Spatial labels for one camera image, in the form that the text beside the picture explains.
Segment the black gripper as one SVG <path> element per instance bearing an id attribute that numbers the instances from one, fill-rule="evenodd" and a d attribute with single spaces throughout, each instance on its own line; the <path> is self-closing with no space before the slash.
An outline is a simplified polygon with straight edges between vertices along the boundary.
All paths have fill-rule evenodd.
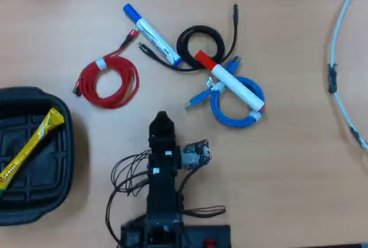
<path id="1" fill-rule="evenodd" d="M 168 136 L 159 136 L 161 127 L 163 127 L 163 133 Z M 181 165 L 179 163 L 179 146 L 176 143 L 174 122 L 166 111 L 159 111 L 150 123 L 148 140 L 151 148 L 148 165 L 152 175 L 177 175 Z"/>

